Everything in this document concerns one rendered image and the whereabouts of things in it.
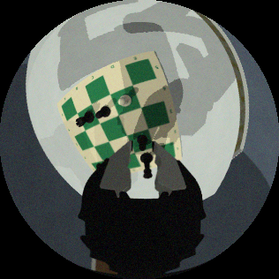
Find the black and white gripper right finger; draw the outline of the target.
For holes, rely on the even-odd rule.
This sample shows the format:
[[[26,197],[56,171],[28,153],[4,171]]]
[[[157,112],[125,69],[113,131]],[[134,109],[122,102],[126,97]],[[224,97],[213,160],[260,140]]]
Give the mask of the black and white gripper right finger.
[[[191,172],[155,141],[152,141],[152,152],[157,165],[155,190],[159,196],[168,192],[170,198],[186,200],[196,207],[201,220],[206,218],[200,186]]]

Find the green and cream chessboard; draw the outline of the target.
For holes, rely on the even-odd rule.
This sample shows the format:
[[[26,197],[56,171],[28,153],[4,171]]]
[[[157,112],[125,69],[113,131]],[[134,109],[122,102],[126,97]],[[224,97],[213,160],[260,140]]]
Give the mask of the green and cream chessboard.
[[[118,104],[122,95],[129,95],[129,106]],[[102,107],[110,115],[97,119]],[[152,141],[156,141],[177,160],[182,160],[177,116],[162,67],[153,51],[118,60],[83,79],[70,90],[57,107],[74,145],[94,172],[119,148],[132,140],[131,173],[145,169],[140,157],[150,153],[156,168]],[[94,114],[92,123],[81,127],[76,119],[86,112]],[[137,138],[147,136],[146,150],[140,151]]]

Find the black queen chess piece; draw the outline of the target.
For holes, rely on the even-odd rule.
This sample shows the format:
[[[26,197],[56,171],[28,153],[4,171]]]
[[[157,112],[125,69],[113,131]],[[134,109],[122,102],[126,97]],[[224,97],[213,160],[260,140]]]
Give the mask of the black queen chess piece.
[[[144,178],[151,178],[152,175],[152,170],[150,169],[150,162],[153,161],[153,156],[150,153],[144,153],[141,155],[140,160],[144,163],[145,169],[143,170]]]

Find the black pawn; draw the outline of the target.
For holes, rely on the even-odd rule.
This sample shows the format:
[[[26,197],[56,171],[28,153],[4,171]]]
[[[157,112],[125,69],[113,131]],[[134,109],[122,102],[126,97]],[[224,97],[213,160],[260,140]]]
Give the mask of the black pawn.
[[[147,136],[142,134],[137,138],[137,141],[139,143],[139,150],[144,151],[146,149]]]
[[[102,107],[95,113],[96,118],[108,117],[110,115],[110,108],[107,106]]]

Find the black rook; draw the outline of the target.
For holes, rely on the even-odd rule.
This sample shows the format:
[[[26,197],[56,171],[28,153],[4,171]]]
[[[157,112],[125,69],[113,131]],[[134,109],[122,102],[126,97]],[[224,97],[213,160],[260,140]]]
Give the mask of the black rook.
[[[85,123],[92,123],[94,121],[94,114],[91,111],[85,113],[83,117],[79,117],[76,119],[76,125],[81,127]]]

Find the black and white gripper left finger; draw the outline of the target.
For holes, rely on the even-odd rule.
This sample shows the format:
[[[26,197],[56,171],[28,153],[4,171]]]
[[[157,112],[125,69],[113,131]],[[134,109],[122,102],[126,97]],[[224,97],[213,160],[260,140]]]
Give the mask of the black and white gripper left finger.
[[[87,212],[97,202],[119,197],[120,192],[128,192],[131,189],[131,171],[128,168],[131,152],[132,140],[129,140],[110,158],[106,158],[90,176],[82,193],[79,219],[85,221]]]

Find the white pawn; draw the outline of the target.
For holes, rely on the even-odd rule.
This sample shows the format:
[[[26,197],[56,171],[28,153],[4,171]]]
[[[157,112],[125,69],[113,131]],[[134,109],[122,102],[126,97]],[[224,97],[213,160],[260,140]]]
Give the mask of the white pawn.
[[[123,105],[124,107],[129,106],[132,102],[132,99],[129,95],[125,94],[122,95],[119,99],[118,99],[118,104],[119,105]]]

